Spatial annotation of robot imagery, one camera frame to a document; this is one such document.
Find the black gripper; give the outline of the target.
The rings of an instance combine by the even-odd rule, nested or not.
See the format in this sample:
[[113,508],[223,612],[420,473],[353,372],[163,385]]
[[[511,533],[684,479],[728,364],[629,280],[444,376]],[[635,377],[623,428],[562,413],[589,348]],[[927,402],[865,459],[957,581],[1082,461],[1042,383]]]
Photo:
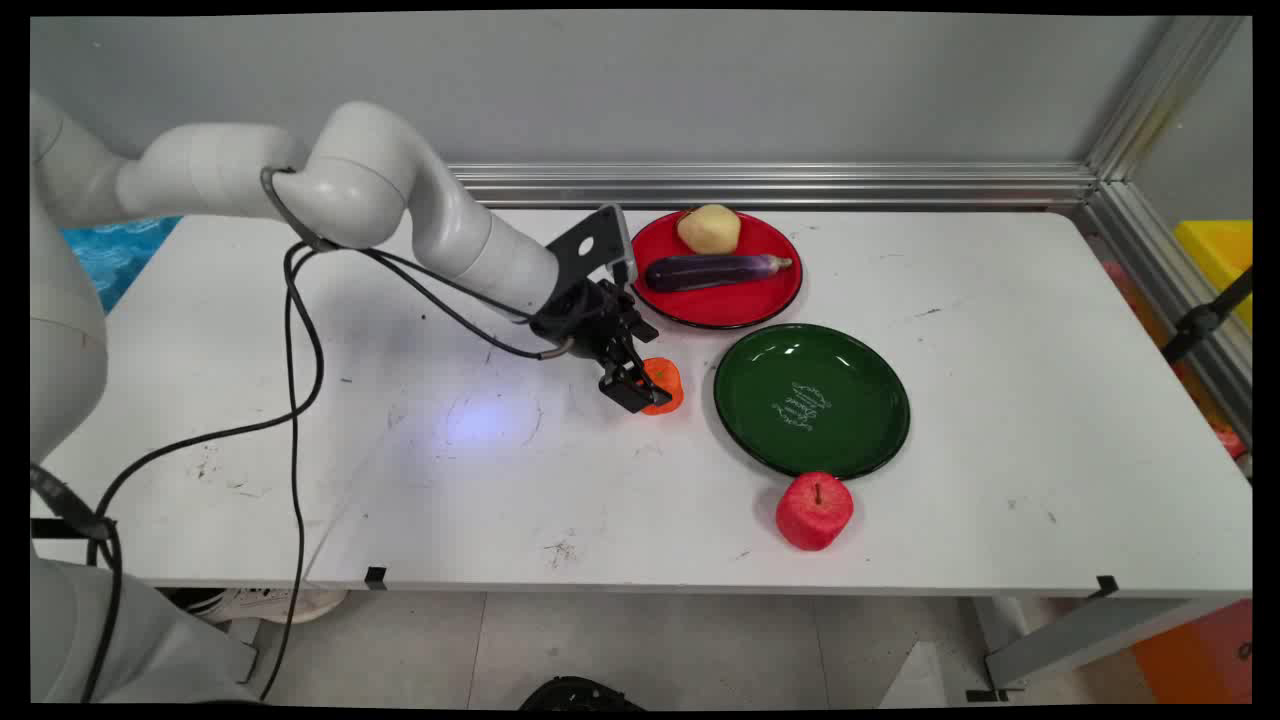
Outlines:
[[673,363],[646,357],[637,342],[649,343],[659,331],[637,310],[636,300],[611,281],[584,281],[530,320],[540,338],[568,354],[596,361],[605,370],[600,392],[628,413],[662,415],[673,411]]

